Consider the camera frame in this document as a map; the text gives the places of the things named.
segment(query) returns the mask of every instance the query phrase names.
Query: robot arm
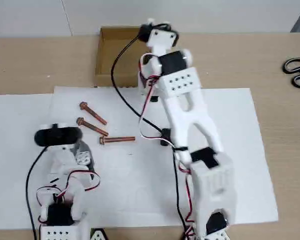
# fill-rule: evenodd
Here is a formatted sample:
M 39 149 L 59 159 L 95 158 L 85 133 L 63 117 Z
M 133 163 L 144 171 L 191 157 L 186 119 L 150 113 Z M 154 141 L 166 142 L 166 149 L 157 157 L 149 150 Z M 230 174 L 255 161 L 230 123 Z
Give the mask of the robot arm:
M 162 99 L 171 127 L 170 139 L 175 145 L 175 157 L 190 169 L 193 183 L 193 211 L 196 239 L 228 240 L 226 228 L 234 223 L 236 191 L 232 160 L 223 151 L 217 127 L 208 114 L 201 82 L 188 50 L 166 53 L 176 45 L 178 33 L 167 24 L 142 25 L 140 40 L 152 53 L 140 60 L 138 87 L 149 91 L 147 79 L 159 76 L 153 95 Z M 185 96 L 189 110 L 184 111 L 178 97 Z M 190 153 L 188 131 L 196 125 L 210 147 Z
M 91 151 L 81 138 L 79 128 L 57 124 L 35 134 L 39 146 L 48 146 L 46 154 L 52 162 L 48 183 L 36 194 L 41 205 L 39 221 L 44 224 L 42 239 L 90 239 L 84 198 L 86 191 L 100 184 L 100 178 L 94 171 Z

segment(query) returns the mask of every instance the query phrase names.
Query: cardboard box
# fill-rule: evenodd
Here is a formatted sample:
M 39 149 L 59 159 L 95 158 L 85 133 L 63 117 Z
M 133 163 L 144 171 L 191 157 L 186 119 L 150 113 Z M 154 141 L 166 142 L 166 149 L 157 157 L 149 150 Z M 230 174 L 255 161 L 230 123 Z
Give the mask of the cardboard box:
M 102 27 L 97 52 L 95 80 L 97 86 L 111 86 L 111 67 L 119 52 L 139 32 L 139 27 Z M 121 56 L 114 69 L 114 79 L 118 87 L 138 85 L 138 62 L 142 54 L 149 52 L 144 42 L 137 40 Z

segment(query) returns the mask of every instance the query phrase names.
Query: bolt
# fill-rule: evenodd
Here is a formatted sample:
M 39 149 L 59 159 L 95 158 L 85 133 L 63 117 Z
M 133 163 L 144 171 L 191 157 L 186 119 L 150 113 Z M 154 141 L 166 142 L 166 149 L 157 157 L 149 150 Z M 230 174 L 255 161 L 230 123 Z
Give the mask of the bolt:
M 107 125 L 107 121 L 104 120 L 102 117 L 100 117 L 98 114 L 96 114 L 96 112 L 93 111 L 90 107 L 88 107 L 88 103 L 86 103 L 85 101 L 80 102 L 79 107 L 81 110 L 86 110 L 89 114 L 91 114 L 95 119 L 97 119 L 103 125 Z
M 94 125 L 92 125 L 91 123 L 85 121 L 85 119 L 83 117 L 78 117 L 77 120 L 76 120 L 76 123 L 80 126 L 80 125 L 83 125 L 97 133 L 100 133 L 101 135 L 103 136 L 108 136 L 109 134 L 105 131 L 105 130 L 102 130 Z
M 133 142 L 136 140 L 135 136 L 122 136 L 122 137 L 104 137 L 99 138 L 99 143 L 105 145 L 106 143 L 116 143 L 116 142 Z

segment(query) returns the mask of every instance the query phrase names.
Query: wooden table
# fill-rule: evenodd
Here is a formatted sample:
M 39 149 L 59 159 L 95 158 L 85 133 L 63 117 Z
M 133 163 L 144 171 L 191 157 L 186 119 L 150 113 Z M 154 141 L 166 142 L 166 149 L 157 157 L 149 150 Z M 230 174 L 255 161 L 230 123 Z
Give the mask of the wooden table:
M 0 38 L 0 94 L 52 93 L 95 83 L 98 37 Z M 250 88 L 272 177 L 279 222 L 236 225 L 233 240 L 300 239 L 300 89 L 281 64 L 300 57 L 300 33 L 184 34 L 204 88 Z M 179 239 L 180 227 L 106 229 L 110 240 Z M 0 239 L 32 239 L 0 230 Z

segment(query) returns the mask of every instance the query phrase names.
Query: black wire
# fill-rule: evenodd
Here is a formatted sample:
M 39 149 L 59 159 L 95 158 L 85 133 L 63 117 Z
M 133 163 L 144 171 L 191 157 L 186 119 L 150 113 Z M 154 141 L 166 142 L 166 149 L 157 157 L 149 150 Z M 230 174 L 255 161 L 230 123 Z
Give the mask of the black wire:
M 115 82 L 115 77 L 114 77 L 114 70 L 116 67 L 116 64 L 118 62 L 118 60 L 120 59 L 120 57 L 122 56 L 122 54 L 125 53 L 125 51 L 139 38 L 139 34 L 132 39 L 125 47 L 124 49 L 121 50 L 121 52 L 118 54 L 118 56 L 116 57 L 116 59 L 114 60 L 112 67 L 111 67 L 111 81 L 112 81 L 112 85 L 114 87 L 114 89 L 116 90 L 116 92 L 118 93 L 118 95 L 120 96 L 120 98 L 122 99 L 122 101 L 124 101 L 124 103 L 132 110 L 132 112 L 134 112 L 135 115 L 137 115 L 140 118 L 140 114 L 127 102 L 127 100 L 124 98 L 124 96 L 121 94 L 121 92 L 119 91 L 116 82 Z M 154 129 L 156 129 L 159 133 L 162 133 L 162 130 L 156 126 L 154 123 L 152 123 L 151 121 L 143 118 L 143 121 L 145 121 L 147 124 L 149 124 L 151 127 L 153 127 Z
M 183 226 L 183 234 L 182 234 L 182 238 L 181 239 L 185 239 L 185 233 L 187 231 L 187 226 L 186 226 L 186 222 L 184 220 L 184 217 L 181 214 L 180 211 L 180 199 L 179 199 L 179 183 L 178 183 L 178 172 L 177 172 L 177 165 L 176 165 L 176 157 L 175 154 L 173 153 L 173 170 L 174 170 L 174 177 L 175 177 L 175 192 L 176 192 L 176 210 L 179 214 L 179 217 L 181 219 L 182 222 L 182 226 Z
M 32 165 L 29 169 L 28 175 L 26 176 L 26 180 L 25 180 L 25 201 L 26 201 L 26 207 L 28 208 L 28 212 L 29 212 L 29 216 L 30 216 L 30 220 L 31 220 L 32 233 L 33 233 L 33 239 L 34 240 L 37 240 L 37 234 L 36 234 L 36 227 L 35 227 L 35 223 L 34 223 L 34 218 L 32 216 L 32 212 L 31 212 L 31 208 L 30 208 L 30 204 L 29 204 L 29 196 L 28 196 L 29 178 L 30 178 L 30 174 L 32 172 L 32 169 L 34 168 L 34 166 L 36 165 L 38 160 L 41 158 L 42 154 L 44 154 L 44 152 L 47 150 L 47 148 L 48 148 L 47 146 L 44 147 L 44 149 L 36 157 L 36 159 L 34 160 L 34 162 L 32 163 Z

